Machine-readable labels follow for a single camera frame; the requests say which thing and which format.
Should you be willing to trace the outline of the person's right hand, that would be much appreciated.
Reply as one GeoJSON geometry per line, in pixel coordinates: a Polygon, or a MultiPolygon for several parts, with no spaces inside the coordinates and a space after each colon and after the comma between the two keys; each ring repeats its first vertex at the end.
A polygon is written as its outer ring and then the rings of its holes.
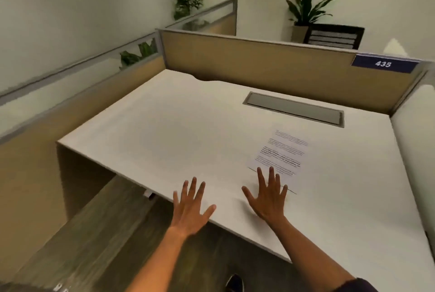
{"type": "Polygon", "coordinates": [[[272,229],[281,224],[284,219],[284,204],[281,202],[281,184],[280,175],[275,174],[275,188],[268,189],[268,181],[266,182],[264,174],[260,167],[257,168],[258,174],[258,196],[256,198],[256,206],[252,208],[255,214],[263,219],[272,229]]]}

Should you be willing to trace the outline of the person's left hand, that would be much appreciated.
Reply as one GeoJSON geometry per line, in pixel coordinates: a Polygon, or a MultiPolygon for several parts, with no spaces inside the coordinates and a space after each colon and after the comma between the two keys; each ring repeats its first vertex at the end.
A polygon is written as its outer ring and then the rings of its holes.
{"type": "Polygon", "coordinates": [[[205,182],[200,183],[199,188],[196,186],[195,197],[193,201],[188,199],[188,191],[191,182],[185,180],[182,185],[180,206],[173,207],[173,217],[170,229],[173,230],[183,240],[196,234],[206,223],[203,223],[203,213],[201,213],[201,204],[205,190],[205,182]]]}

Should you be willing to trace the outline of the person's right forearm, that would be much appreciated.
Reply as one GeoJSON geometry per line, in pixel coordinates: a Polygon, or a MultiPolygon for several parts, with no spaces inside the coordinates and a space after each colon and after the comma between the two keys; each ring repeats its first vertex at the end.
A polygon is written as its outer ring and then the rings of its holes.
{"type": "Polygon", "coordinates": [[[314,292],[333,292],[355,277],[296,229],[283,215],[264,220],[314,292]]]}

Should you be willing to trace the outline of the person's left forearm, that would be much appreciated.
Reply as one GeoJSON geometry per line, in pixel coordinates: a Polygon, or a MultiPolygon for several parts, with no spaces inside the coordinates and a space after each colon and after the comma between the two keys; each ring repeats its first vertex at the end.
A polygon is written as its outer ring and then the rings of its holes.
{"type": "Polygon", "coordinates": [[[139,270],[125,292],[167,292],[174,268],[188,234],[169,227],[160,244],[139,270]]]}

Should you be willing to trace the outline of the printed white paper sheet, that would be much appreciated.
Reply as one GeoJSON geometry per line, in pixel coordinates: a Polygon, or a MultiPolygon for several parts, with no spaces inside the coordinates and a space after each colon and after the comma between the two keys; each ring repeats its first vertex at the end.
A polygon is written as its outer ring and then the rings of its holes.
{"type": "Polygon", "coordinates": [[[306,166],[310,144],[280,128],[273,129],[258,146],[247,162],[247,167],[256,172],[261,168],[265,176],[270,167],[280,176],[280,187],[287,185],[288,191],[297,195],[300,190],[299,176],[306,166]]]}

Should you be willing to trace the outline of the person's dark shoe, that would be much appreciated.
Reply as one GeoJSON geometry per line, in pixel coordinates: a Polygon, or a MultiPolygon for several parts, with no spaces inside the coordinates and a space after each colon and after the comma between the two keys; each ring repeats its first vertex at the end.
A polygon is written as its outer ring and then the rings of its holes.
{"type": "Polygon", "coordinates": [[[238,274],[232,274],[225,285],[225,292],[245,292],[242,277],[238,274]]]}

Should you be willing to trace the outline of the beige cubicle partition panel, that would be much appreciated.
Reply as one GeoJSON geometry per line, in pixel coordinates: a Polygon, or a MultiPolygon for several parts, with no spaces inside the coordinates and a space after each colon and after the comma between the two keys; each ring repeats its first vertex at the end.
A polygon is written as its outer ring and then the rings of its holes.
{"type": "Polygon", "coordinates": [[[159,30],[167,69],[392,115],[433,67],[411,74],[352,67],[355,51],[235,36],[159,30]]]}

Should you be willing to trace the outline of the person's dark sleeve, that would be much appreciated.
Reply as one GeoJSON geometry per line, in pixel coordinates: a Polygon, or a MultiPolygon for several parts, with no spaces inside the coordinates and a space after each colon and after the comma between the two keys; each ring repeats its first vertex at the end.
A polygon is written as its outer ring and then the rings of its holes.
{"type": "Polygon", "coordinates": [[[368,281],[362,278],[355,278],[346,281],[332,292],[378,292],[378,290],[368,281]]]}

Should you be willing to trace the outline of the white side cabinet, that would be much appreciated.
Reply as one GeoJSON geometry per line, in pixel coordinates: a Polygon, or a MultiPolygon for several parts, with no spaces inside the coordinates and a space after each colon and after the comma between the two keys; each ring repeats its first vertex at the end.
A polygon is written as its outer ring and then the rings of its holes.
{"type": "Polygon", "coordinates": [[[423,226],[435,235],[435,88],[420,86],[391,122],[423,226]]]}

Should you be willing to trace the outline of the green plant behind glass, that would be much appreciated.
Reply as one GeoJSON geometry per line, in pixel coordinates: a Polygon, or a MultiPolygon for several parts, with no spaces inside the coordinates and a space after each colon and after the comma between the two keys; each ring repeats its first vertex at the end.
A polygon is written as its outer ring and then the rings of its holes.
{"type": "Polygon", "coordinates": [[[120,53],[121,66],[120,70],[130,67],[156,53],[158,53],[156,38],[152,38],[150,42],[142,42],[138,44],[140,54],[130,53],[128,51],[122,51],[120,53]]]}

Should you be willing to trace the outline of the beige plant pot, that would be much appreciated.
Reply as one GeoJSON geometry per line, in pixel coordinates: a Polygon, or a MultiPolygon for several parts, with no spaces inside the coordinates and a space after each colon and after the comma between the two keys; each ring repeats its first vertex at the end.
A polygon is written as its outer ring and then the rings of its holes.
{"type": "Polygon", "coordinates": [[[291,42],[304,43],[307,31],[308,31],[308,26],[294,25],[291,31],[291,42]]]}

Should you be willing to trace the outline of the beige partition with glass top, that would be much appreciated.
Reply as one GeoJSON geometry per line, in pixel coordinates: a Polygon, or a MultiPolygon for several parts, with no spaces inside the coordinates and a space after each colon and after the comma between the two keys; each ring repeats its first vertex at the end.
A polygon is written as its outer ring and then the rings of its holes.
{"type": "Polygon", "coordinates": [[[57,141],[164,69],[162,54],[153,54],[0,141],[0,282],[11,281],[115,176],[57,141]]]}

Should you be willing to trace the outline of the blue number sign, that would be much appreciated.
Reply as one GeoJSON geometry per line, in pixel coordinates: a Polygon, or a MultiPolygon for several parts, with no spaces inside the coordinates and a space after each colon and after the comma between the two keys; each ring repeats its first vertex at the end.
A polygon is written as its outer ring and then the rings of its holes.
{"type": "Polygon", "coordinates": [[[411,74],[422,60],[374,53],[357,53],[351,63],[352,67],[385,70],[396,73],[411,74]]]}

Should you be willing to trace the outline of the beige glass-topped partition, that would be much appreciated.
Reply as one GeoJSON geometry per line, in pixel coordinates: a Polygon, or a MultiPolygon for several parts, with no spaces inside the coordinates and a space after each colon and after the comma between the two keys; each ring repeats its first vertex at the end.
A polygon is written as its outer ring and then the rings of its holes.
{"type": "Polygon", "coordinates": [[[201,9],[175,21],[167,30],[194,33],[237,35],[238,0],[226,0],[206,9],[201,9]]]}

